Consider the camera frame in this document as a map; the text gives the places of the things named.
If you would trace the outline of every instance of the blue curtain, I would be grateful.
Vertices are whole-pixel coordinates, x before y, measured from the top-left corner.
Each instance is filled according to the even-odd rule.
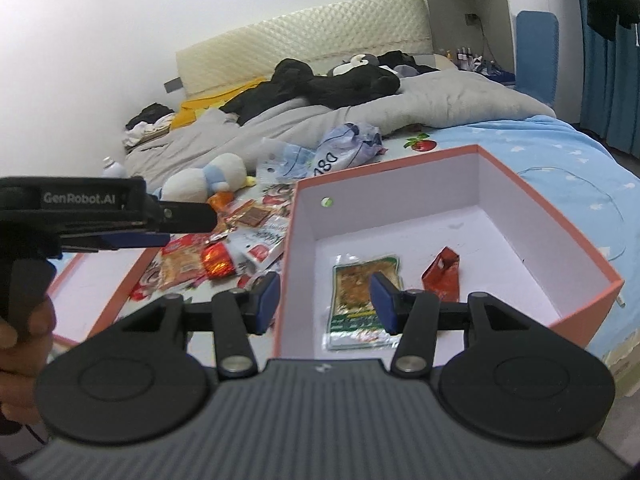
[[[587,0],[580,0],[584,38],[584,90],[580,126],[609,146],[640,158],[640,48],[636,32],[618,26],[607,41],[587,25]]]

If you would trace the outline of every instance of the white headboard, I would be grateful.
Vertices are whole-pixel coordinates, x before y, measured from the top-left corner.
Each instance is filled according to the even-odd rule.
[[[299,10],[236,28],[176,53],[188,96],[269,77],[283,59],[326,73],[346,57],[389,50],[430,54],[424,0],[354,0]]]

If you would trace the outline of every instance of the yellow cloth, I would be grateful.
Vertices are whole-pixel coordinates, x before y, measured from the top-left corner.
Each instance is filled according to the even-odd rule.
[[[220,94],[210,95],[207,97],[199,97],[197,99],[189,99],[183,101],[180,104],[180,111],[175,115],[174,120],[171,121],[171,130],[187,126],[194,123],[198,117],[200,117],[207,108],[220,108],[226,102],[231,101],[238,94],[248,90],[249,88],[257,87],[261,82],[267,81],[263,77],[257,77],[251,81],[236,86],[230,90],[226,90]]]

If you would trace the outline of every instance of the person's hand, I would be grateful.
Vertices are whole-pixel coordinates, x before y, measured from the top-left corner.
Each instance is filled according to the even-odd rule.
[[[30,337],[18,341],[15,329],[0,319],[0,402],[2,413],[21,424],[36,424],[35,378],[47,363],[53,345],[56,314],[47,296],[29,318]]]

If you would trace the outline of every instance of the black handheld device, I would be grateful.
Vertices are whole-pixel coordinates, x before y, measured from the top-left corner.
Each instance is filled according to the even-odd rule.
[[[0,179],[2,312],[26,320],[26,300],[41,301],[51,277],[43,262],[62,250],[161,245],[165,232],[215,221],[208,206],[158,202],[135,179]],[[310,358],[259,371],[247,334],[267,330],[276,274],[206,303],[167,294],[44,369],[36,402],[53,438],[19,470],[0,460],[0,477],[633,478],[594,437],[614,398],[594,356],[486,292],[441,303],[375,274],[370,296],[402,334],[389,370]],[[462,330],[465,349],[434,367],[439,330]],[[216,368],[186,353],[197,331],[214,335]]]
[[[0,317],[27,337],[63,251],[162,247],[216,221],[207,204],[158,201],[142,178],[0,178]],[[0,414],[0,434],[20,428]]]

